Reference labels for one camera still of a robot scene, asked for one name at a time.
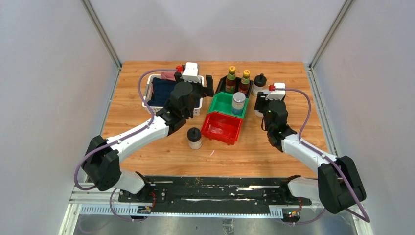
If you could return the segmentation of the yellow cap sauce bottle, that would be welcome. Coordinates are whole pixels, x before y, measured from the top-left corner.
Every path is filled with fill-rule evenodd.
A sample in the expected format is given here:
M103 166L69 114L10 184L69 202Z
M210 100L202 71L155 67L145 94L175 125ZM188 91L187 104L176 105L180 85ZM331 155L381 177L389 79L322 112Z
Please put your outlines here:
M226 78L226 86L225 91L234 94L235 93L235 87L236 87L236 67L235 66L229 66L227 78Z
M249 93L250 75L250 70L244 70L238 87L238 91L245 95Z

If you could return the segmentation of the silver lid jar back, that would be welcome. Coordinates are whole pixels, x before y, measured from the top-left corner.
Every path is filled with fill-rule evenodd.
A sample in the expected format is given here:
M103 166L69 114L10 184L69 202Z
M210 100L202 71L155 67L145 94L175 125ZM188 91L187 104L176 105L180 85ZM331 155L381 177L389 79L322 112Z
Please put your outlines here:
M232 97L231 112L235 115L242 113L245 106L246 96L242 92L236 92Z

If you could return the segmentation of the silver lid jar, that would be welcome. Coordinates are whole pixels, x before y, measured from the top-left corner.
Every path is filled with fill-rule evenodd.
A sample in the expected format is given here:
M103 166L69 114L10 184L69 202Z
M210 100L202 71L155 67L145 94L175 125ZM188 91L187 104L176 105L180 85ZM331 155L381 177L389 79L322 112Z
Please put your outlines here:
M232 97L231 112L235 115L242 113L245 106L246 96L242 92L236 92Z
M261 117L261 118L264 117L264 114L260 110L254 109L254 113L258 117Z

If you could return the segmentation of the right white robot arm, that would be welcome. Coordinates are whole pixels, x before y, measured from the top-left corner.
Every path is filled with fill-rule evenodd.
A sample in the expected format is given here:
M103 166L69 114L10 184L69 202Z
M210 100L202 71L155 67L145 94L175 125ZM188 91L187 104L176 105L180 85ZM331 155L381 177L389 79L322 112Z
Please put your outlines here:
M295 157L313 170L317 178L287 178L279 191L281 201L290 205L300 197L316 200L332 214L354 205L362 207L367 194L353 159L329 154L305 141L288 125L284 98L283 94L258 92L254 110L262 114L261 128L271 146Z

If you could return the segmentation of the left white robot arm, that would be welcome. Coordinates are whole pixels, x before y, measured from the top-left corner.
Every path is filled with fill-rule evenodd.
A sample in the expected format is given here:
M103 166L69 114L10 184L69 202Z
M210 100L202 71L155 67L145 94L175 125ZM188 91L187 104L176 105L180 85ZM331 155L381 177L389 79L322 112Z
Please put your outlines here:
M121 162L151 142L178 131L194 116L196 102L214 95L211 75L205 76L205 86L195 80L186 80L183 73L176 72L175 78L177 83L165 106L152 113L148 121L108 139L100 135L91 139L85 157L75 171L83 169L94 188L99 191L111 188L124 190L138 202L149 198L150 189L144 177L122 169Z

